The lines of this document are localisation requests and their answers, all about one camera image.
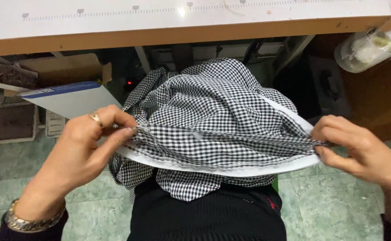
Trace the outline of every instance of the scratch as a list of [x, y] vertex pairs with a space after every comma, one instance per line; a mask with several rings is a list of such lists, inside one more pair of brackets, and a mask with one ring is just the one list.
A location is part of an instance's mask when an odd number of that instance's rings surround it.
[[243, 13], [239, 13], [239, 12], [231, 10], [225, 0], [222, 0], [222, 2], [224, 3], [225, 9], [229, 10], [231, 13], [234, 13], [234, 14], [236, 14], [238, 16], [245, 16], [245, 14], [243, 14]]

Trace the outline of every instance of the checkered cloth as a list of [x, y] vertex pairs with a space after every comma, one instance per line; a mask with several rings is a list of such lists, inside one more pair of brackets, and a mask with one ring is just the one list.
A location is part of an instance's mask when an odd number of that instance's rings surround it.
[[132, 203], [134, 187], [154, 167], [161, 188], [189, 202], [221, 182], [271, 184], [275, 168], [315, 156], [313, 147], [320, 144], [290, 117], [297, 115], [288, 98], [262, 88], [234, 59], [211, 59], [180, 75], [151, 71], [123, 111], [134, 116], [138, 135], [134, 147], [114, 154], [109, 170], [117, 184], [131, 190]]

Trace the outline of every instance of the right hand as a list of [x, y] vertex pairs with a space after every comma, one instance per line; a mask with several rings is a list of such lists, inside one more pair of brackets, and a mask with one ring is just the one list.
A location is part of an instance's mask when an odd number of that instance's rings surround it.
[[314, 140], [330, 141], [348, 150], [349, 157], [343, 158], [329, 148], [317, 146], [325, 165], [391, 190], [391, 149], [371, 131], [329, 115], [320, 119], [311, 135]]

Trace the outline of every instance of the black pants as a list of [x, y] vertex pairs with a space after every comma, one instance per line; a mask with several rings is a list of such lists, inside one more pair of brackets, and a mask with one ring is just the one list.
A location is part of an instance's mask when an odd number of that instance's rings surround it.
[[135, 188], [129, 241], [286, 240], [282, 200], [271, 185], [245, 188], [221, 183], [184, 202], [161, 189], [153, 175]]

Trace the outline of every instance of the left hand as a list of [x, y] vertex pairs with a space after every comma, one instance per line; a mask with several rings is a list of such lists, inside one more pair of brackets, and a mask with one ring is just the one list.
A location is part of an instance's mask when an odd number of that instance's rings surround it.
[[[64, 197], [99, 176], [115, 150], [135, 134], [130, 128], [137, 126], [133, 116], [115, 105], [100, 108], [97, 115], [105, 128], [88, 114], [68, 121], [40, 171], [24, 189], [16, 216], [24, 220], [54, 216]], [[126, 128], [113, 129], [114, 123]], [[105, 135], [109, 137], [98, 146], [97, 140]]]

